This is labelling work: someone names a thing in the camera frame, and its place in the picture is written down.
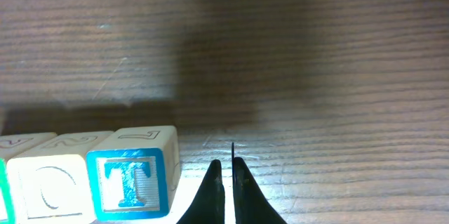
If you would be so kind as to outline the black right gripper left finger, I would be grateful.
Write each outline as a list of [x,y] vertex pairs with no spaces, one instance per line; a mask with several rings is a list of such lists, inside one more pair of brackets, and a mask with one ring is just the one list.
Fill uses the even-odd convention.
[[214,159],[210,163],[192,203],[177,224],[224,224],[224,190],[221,162]]

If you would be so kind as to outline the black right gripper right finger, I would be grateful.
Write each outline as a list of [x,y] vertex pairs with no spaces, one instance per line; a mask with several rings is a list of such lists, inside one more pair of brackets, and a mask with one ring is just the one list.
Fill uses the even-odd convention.
[[232,143],[232,183],[236,224],[286,224],[263,195],[245,161]]

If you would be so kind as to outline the blue T block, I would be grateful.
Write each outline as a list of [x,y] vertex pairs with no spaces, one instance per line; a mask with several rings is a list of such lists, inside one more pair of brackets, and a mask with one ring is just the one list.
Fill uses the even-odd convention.
[[181,175],[177,129],[119,129],[88,151],[86,165],[98,220],[167,216]]

